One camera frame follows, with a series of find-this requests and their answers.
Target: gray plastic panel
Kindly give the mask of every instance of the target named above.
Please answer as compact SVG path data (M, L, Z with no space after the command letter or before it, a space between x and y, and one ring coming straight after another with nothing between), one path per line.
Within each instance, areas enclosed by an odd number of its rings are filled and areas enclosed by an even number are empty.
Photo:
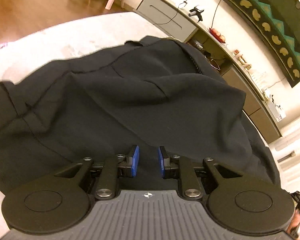
M270 236L242 236L216 224L196 201L177 192L129 191L99 201L74 227L45 236L10 230L2 240L290 240L284 232Z

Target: circular cover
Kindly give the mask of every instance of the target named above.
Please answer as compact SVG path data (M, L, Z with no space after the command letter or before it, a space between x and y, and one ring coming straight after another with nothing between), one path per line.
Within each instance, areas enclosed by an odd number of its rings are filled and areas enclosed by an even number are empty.
M29 183L7 194L2 214L9 227L32 234L62 231L88 212L87 194L71 179Z
M285 230L295 209L288 192L250 176L225 179L207 205L222 226L251 236Z

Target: red bowl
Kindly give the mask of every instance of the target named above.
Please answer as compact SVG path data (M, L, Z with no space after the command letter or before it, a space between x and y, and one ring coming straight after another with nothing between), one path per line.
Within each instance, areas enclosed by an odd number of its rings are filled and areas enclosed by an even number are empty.
M211 29L211 28L209 28L209 32L211 33L211 35L217 40L217 41L219 41L220 43L223 43L223 44L225 44L226 42L225 41L223 41L222 39L220 39L220 37Z

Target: white table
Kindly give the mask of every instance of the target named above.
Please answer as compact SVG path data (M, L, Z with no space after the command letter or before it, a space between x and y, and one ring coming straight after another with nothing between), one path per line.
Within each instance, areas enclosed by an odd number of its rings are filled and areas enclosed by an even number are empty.
M144 36L167 37L165 33L133 12L107 14L53 26L12 42L0 50L0 80L20 82L55 59L81 57L97 50L141 40ZM0 237L9 229L1 214Z

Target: wooden floor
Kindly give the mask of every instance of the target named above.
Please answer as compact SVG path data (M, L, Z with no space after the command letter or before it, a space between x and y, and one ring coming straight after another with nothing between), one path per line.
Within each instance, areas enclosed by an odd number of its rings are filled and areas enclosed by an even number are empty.
M0 0L0 43L15 41L42 29L94 15L123 12L107 0Z

